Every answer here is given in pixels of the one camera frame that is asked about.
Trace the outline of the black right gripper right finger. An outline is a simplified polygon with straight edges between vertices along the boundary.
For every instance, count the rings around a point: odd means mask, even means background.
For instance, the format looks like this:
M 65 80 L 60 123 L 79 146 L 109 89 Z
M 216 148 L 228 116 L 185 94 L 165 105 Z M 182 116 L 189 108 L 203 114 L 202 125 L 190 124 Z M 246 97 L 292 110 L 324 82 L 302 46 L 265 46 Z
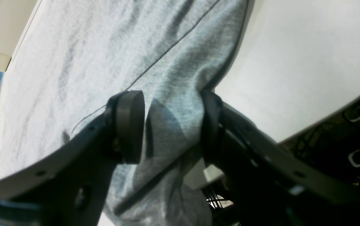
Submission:
M 242 226 L 360 226 L 360 187 L 281 150 L 247 117 L 201 92 L 202 155 L 227 177 Z

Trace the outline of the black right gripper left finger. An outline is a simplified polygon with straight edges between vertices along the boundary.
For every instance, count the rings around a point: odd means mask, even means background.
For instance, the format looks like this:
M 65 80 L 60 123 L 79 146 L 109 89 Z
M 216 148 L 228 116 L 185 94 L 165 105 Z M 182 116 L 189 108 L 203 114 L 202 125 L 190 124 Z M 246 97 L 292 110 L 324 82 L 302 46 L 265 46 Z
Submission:
M 142 91 L 112 96 L 68 143 L 0 180 L 0 226 L 96 226 L 115 168 L 141 160 L 144 121 Z

